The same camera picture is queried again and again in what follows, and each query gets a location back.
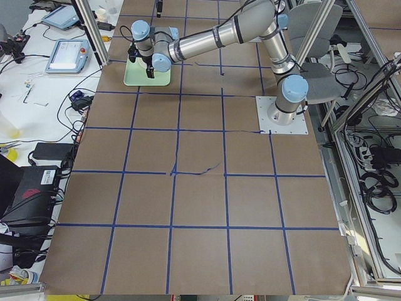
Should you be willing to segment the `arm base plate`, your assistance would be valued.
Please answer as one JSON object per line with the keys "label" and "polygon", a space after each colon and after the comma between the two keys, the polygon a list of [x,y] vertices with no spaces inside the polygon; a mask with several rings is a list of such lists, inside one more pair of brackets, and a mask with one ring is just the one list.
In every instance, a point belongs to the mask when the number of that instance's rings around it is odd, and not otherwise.
{"label": "arm base plate", "polygon": [[301,104],[297,111],[287,114],[276,108],[276,97],[256,96],[256,108],[262,134],[308,135]]}

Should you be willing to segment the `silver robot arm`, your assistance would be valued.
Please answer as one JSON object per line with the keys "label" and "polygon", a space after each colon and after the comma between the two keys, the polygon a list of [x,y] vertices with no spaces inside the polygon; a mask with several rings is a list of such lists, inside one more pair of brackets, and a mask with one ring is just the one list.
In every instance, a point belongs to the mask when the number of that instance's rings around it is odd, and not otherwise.
{"label": "silver robot arm", "polygon": [[296,60],[288,51],[278,25],[276,1],[241,1],[230,18],[212,28],[179,37],[171,27],[151,27],[144,20],[131,25],[131,62],[141,59],[148,78],[165,73],[173,63],[255,38],[263,43],[272,63],[278,96],[268,108],[269,119],[280,126],[291,124],[308,93],[308,82],[296,71]]}

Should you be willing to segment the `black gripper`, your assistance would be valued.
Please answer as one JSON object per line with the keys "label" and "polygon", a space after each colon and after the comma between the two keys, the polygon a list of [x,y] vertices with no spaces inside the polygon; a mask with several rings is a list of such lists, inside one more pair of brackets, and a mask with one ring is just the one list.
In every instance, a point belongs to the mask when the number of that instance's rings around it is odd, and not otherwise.
{"label": "black gripper", "polygon": [[[163,0],[156,0],[156,17],[161,17],[163,11]],[[152,55],[143,56],[142,61],[146,65],[146,74],[148,78],[155,78],[152,64]]]}

